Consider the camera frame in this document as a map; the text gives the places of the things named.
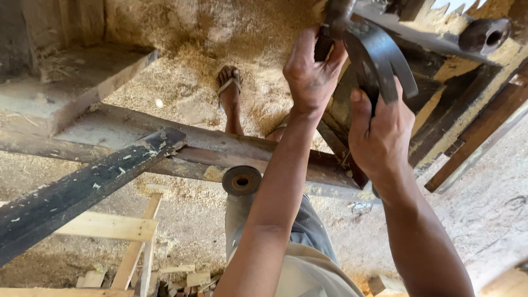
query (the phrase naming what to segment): gray shorts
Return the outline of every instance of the gray shorts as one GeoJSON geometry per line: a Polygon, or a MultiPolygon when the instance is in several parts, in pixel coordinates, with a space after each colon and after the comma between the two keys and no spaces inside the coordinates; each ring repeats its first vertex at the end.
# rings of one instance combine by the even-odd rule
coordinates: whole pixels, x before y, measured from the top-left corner
{"type": "MultiPolygon", "coordinates": [[[[225,252],[227,260],[240,242],[242,230],[248,220],[249,210],[253,204],[254,194],[236,197],[228,195],[225,211],[225,252]]],[[[334,247],[323,222],[315,212],[310,199],[305,194],[300,204],[299,212],[291,227],[290,242],[312,247],[330,258],[337,266],[334,247]]]]}

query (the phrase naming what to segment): man's left hand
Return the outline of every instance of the man's left hand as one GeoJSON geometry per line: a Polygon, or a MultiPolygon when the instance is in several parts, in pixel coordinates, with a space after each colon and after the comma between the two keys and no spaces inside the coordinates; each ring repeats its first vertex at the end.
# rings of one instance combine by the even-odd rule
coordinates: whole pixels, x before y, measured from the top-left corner
{"type": "Polygon", "coordinates": [[[288,62],[282,70],[288,81],[294,108],[301,113],[321,113],[337,86],[337,78],[348,54],[342,42],[325,62],[315,62],[315,43],[319,25],[301,31],[295,40],[288,62]]]}

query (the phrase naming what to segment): sawdust-covered floor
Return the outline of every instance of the sawdust-covered floor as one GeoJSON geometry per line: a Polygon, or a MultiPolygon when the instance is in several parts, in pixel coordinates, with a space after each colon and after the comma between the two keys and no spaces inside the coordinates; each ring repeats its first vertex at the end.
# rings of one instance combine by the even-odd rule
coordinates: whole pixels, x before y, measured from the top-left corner
{"type": "MultiPolygon", "coordinates": [[[[313,23],[313,2],[107,0],[108,41],[153,45],[161,58],[105,100],[176,122],[222,130],[214,76],[225,64],[241,69],[242,126],[263,137],[287,114],[290,93],[282,65],[296,33],[313,23]]],[[[528,118],[508,133],[445,195],[423,192],[446,226],[479,288],[528,257],[528,118]],[[509,202],[512,198],[525,197],[509,202]]],[[[316,135],[313,149],[329,152],[316,135]]],[[[420,182],[424,184],[441,162],[420,182]]],[[[0,152],[0,199],[13,199],[57,180],[79,164],[0,152]]],[[[157,218],[158,239],[168,258],[157,255],[154,268],[197,264],[200,271],[225,266],[225,192],[213,182],[146,173],[94,211],[141,216],[151,190],[170,187],[157,218]]],[[[381,206],[358,214],[348,203],[312,197],[346,273],[366,290],[376,273],[394,274],[381,206]]],[[[0,269],[1,286],[62,287],[101,264],[114,274],[126,243],[52,235],[0,269]]],[[[182,277],[178,274],[166,278],[182,277]]]]}

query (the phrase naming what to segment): hand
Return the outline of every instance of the hand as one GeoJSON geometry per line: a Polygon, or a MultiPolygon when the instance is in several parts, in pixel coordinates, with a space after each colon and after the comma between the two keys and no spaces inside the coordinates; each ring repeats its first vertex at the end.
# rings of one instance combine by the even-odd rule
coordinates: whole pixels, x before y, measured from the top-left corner
{"type": "Polygon", "coordinates": [[[350,152],[378,190],[382,184],[412,173],[408,154],[414,114],[402,100],[400,81],[394,79],[398,101],[387,105],[380,96],[374,117],[366,93],[354,89],[351,94],[350,152]]]}
{"type": "Polygon", "coordinates": [[[337,86],[337,78],[348,54],[336,42],[326,62],[315,62],[315,42],[319,25],[301,31],[282,70],[290,86],[294,108],[301,113],[323,113],[337,86]]]}

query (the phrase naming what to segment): saw teeth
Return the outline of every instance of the saw teeth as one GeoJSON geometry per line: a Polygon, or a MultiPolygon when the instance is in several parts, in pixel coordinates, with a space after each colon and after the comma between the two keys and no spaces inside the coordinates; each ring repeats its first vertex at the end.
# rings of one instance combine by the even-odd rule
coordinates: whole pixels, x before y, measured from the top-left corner
{"type": "MultiPolygon", "coordinates": [[[[463,5],[464,10],[462,11],[462,13],[464,13],[477,1],[478,0],[436,0],[433,5],[431,5],[431,9],[442,8],[448,5],[446,14],[450,14],[463,5]]],[[[487,0],[480,0],[478,3],[478,8],[480,8],[484,3],[486,3],[486,1],[487,0]]]]}

